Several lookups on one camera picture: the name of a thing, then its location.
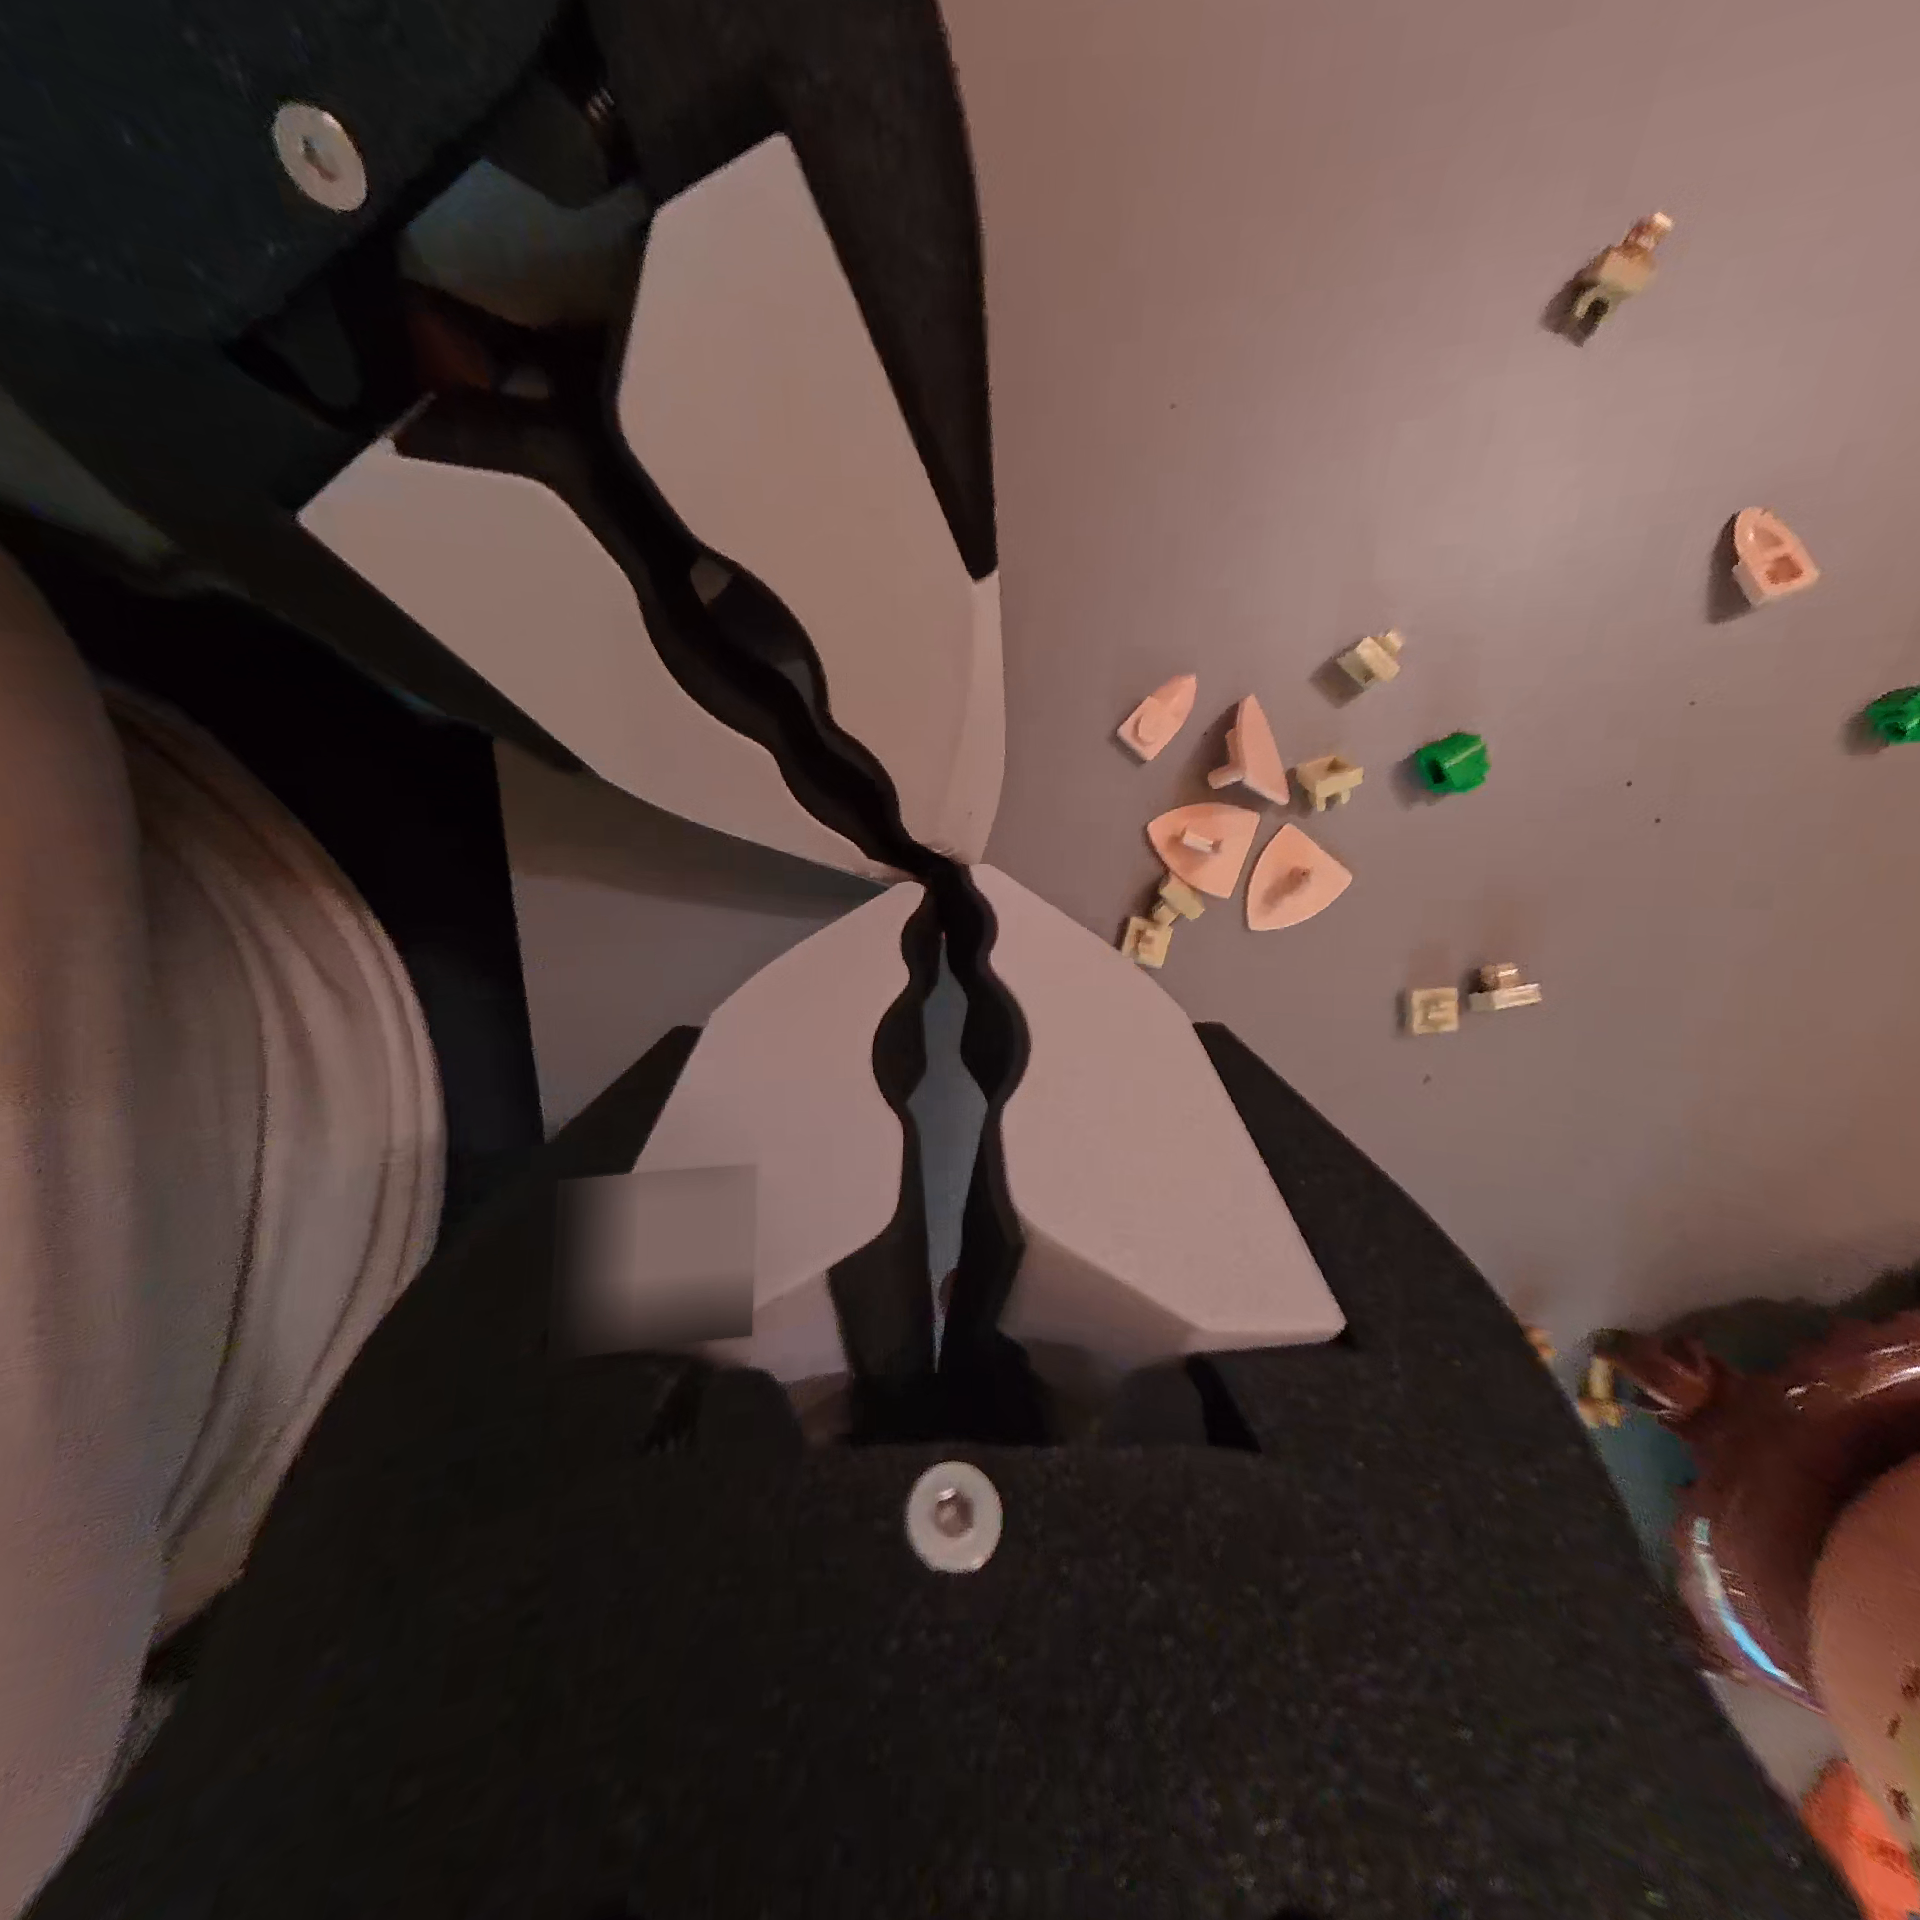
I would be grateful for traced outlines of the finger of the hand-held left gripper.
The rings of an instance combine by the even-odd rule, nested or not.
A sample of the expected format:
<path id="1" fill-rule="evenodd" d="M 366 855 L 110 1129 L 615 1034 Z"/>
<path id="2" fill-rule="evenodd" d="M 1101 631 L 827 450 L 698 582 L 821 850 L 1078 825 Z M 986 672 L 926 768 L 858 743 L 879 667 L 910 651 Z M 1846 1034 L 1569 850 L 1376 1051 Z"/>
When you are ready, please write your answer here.
<path id="1" fill-rule="evenodd" d="M 799 619 L 903 827 L 978 862 L 1002 800 L 1000 577 L 958 553 L 785 136 L 651 220 L 615 407 L 665 506 Z"/>
<path id="2" fill-rule="evenodd" d="M 622 793 L 745 843 L 902 880 L 674 682 L 629 578 L 537 481 L 413 459 L 381 439 L 298 522 Z"/>

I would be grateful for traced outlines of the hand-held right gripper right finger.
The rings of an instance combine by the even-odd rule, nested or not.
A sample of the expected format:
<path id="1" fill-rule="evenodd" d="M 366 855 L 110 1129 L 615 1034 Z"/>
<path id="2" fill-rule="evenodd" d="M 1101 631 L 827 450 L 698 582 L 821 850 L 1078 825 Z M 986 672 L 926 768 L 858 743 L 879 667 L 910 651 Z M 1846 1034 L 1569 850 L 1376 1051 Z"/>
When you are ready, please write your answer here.
<path id="1" fill-rule="evenodd" d="M 984 1098 L 949 1343 L 1241 1353 L 1346 1326 L 1194 1022 L 991 867 L 949 889 Z"/>

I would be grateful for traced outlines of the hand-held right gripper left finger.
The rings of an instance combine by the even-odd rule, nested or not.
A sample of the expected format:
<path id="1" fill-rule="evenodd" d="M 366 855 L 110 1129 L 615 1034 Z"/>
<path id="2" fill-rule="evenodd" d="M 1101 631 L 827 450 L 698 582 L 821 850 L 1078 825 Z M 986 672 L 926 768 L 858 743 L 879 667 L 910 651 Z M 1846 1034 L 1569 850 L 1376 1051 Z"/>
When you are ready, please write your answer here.
<path id="1" fill-rule="evenodd" d="M 905 1129 L 874 1044 L 907 991 L 907 880 L 815 934 L 712 1015 L 641 1152 L 641 1177 L 701 1177 L 753 1203 L 723 1228 L 718 1286 L 680 1313 L 690 1350 L 776 1379 L 848 1370 L 830 1274 L 896 1219 Z"/>

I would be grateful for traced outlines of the grey desk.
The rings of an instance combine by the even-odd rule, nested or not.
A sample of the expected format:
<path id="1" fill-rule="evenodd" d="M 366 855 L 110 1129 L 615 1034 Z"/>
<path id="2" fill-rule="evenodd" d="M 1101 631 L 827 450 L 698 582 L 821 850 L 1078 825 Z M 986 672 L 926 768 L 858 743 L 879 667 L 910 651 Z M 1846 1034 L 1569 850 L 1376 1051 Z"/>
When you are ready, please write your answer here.
<path id="1" fill-rule="evenodd" d="M 1915 1265 L 1915 4 L 951 4 L 994 353 L 992 857 L 1146 878 L 1195 670 L 1367 786 L 1357 886 L 1169 992 L 1345 1304 L 1255 1440 L 1019 1455 L 1005 1562 L 774 1582 L 776 1470 L 611 1860 L 539 1915 L 1849 1915 L 1674 1641 L 1581 1350 Z M 1650 284 L 1571 284 L 1653 210 Z M 1821 582 L 1752 608 L 1739 511 Z M 1337 656 L 1403 636 L 1357 690 Z M 1431 799 L 1427 742 L 1486 738 Z M 1471 1009 L 1515 966 L 1544 1004 Z M 1409 1034 L 1417 991 L 1457 1031 Z"/>

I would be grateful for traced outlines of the scattered pale pink petal bricks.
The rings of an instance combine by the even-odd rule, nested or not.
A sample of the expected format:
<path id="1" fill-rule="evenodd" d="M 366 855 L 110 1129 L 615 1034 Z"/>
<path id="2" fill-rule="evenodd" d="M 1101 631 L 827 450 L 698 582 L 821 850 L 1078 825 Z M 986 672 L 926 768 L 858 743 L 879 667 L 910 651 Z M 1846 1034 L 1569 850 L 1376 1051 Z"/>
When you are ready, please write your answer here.
<path id="1" fill-rule="evenodd" d="M 1821 582 L 1821 568 L 1803 538 L 1775 511 L 1739 511 L 1733 520 L 1730 551 L 1729 578 L 1752 608 L 1778 603 Z M 1130 748 L 1115 736 L 1119 743 L 1142 763 L 1154 761 L 1194 719 L 1195 696 L 1195 675 L 1154 688 L 1125 723 L 1147 699 L 1162 697 L 1175 711 L 1179 728 L 1159 748 Z M 1346 808 L 1363 783 L 1363 767 L 1342 754 L 1288 763 L 1258 696 L 1241 697 L 1224 729 L 1224 760 L 1207 774 L 1207 792 L 1235 796 L 1235 800 L 1171 808 L 1144 831 L 1146 843 L 1162 864 L 1159 889 L 1169 876 L 1178 874 L 1195 889 L 1202 908 L 1194 920 L 1179 920 L 1175 927 L 1200 920 L 1209 902 L 1235 897 L 1241 898 L 1245 923 L 1255 934 L 1296 929 L 1322 916 L 1354 887 L 1354 874 L 1309 831 L 1293 823 L 1293 815 L 1302 806 L 1313 816 Z M 1269 825 L 1269 815 L 1274 832 L 1255 859 L 1258 835 Z"/>

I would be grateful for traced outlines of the scattered tan small bricks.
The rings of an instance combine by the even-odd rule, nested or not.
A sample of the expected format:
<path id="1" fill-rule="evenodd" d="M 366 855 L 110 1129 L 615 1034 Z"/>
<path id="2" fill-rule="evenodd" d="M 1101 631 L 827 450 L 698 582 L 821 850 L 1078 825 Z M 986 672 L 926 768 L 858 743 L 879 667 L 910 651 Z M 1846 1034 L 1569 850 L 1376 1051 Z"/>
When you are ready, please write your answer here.
<path id="1" fill-rule="evenodd" d="M 1658 252 L 1672 230 L 1674 218 L 1664 210 L 1653 210 L 1632 224 L 1616 244 L 1595 254 L 1589 268 L 1571 284 L 1573 294 L 1567 300 L 1563 315 L 1567 327 L 1587 338 L 1623 300 L 1637 298 L 1658 273 Z M 1335 664 L 1357 688 L 1370 688 L 1387 683 L 1399 675 L 1402 650 L 1403 639 L 1397 631 L 1383 631 L 1357 641 Z M 1169 743 L 1178 728 L 1175 711 L 1158 696 L 1120 728 L 1119 738 L 1130 748 L 1147 751 Z M 1127 921 L 1120 936 L 1120 955 L 1146 969 L 1162 968 L 1175 921 L 1194 920 L 1198 913 L 1202 908 L 1195 889 L 1178 874 L 1169 876 L 1154 898 L 1152 913 Z M 1515 1012 L 1538 1004 L 1544 1004 L 1542 985 L 1525 980 L 1515 966 L 1488 966 L 1478 971 L 1471 1009 L 1480 1012 Z M 1434 1038 L 1451 1034 L 1457 1031 L 1457 1019 L 1457 991 L 1417 991 L 1409 1000 L 1411 1036 Z M 1585 1427 L 1594 1431 L 1616 1431 L 1623 1427 L 1626 1407 L 1616 1392 L 1616 1367 L 1607 1356 L 1595 1353 L 1589 1360 L 1589 1372 L 1575 1398 L 1575 1410 Z"/>

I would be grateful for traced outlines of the person's pale shirt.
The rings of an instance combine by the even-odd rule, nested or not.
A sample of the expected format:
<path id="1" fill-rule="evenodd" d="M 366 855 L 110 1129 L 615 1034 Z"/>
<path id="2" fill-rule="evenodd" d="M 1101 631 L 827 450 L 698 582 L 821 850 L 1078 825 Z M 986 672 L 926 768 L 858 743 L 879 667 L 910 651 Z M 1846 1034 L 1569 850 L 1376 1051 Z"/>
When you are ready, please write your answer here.
<path id="1" fill-rule="evenodd" d="M 3 577 L 3 1911 L 106 1799 L 441 1226 L 405 966 L 208 732 Z"/>

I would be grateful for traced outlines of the orange brick separator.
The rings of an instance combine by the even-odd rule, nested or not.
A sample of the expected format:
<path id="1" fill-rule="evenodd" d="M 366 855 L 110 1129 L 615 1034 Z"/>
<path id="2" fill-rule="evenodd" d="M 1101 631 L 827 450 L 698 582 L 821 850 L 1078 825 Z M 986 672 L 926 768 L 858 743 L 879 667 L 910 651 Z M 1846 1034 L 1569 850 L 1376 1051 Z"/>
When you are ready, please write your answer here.
<path id="1" fill-rule="evenodd" d="M 1815 1777 L 1800 1817 L 1861 1919 L 1919 1915 L 1913 1860 L 1848 1761 L 1834 1761 Z"/>

